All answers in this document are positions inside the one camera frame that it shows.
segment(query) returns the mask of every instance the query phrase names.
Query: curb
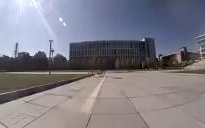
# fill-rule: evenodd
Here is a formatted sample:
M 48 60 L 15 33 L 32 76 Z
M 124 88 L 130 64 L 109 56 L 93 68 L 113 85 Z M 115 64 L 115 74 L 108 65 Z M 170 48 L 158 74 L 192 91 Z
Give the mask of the curb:
M 12 100 L 16 100 L 25 96 L 29 96 L 38 92 L 43 92 L 49 89 L 53 89 L 71 82 L 75 82 L 87 77 L 90 77 L 92 75 L 85 75 L 82 77 L 77 77 L 77 78 L 73 78 L 70 80 L 64 80 L 64 81 L 59 81 L 56 83 L 51 83 L 51 84 L 46 84 L 46 85 L 39 85 L 39 86 L 35 86 L 35 87 L 30 87 L 30 88 L 26 88 L 26 89 L 21 89 L 21 90 L 17 90 L 17 91 L 12 91 L 12 92 L 6 92 L 6 93 L 2 93 L 0 94 L 0 104 L 12 101 Z

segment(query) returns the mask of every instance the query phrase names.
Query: grass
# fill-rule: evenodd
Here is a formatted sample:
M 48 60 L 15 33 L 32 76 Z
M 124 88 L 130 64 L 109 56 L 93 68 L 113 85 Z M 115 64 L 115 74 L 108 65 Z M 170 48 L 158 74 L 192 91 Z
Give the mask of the grass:
M 83 74 L 6 74 L 0 73 L 0 93 L 68 80 Z
M 179 71 L 174 73 L 192 73 L 192 74 L 205 74 L 205 69 L 203 70 L 185 70 L 185 71 Z

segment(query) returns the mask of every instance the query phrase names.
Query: concrete pavement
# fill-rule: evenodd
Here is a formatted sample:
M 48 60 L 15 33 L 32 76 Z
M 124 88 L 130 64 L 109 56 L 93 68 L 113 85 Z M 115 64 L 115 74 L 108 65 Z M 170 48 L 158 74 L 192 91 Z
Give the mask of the concrete pavement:
M 205 128 L 205 75 L 107 73 L 0 105 L 0 128 Z

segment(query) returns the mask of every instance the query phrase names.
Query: sky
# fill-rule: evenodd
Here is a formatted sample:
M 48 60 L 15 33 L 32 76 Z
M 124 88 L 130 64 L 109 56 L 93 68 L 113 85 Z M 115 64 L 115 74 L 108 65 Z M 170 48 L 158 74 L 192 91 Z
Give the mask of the sky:
M 0 0 L 0 53 L 49 52 L 69 56 L 69 43 L 156 40 L 158 54 L 198 51 L 205 33 L 205 0 Z

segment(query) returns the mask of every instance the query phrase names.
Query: pole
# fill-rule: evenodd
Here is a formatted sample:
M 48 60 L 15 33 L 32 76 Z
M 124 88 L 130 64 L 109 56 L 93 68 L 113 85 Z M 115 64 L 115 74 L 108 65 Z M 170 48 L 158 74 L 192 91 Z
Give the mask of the pole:
M 53 40 L 49 40 L 50 49 L 49 49 L 49 62 L 48 62 L 48 74 L 51 75 L 51 52 L 52 52 L 52 42 Z

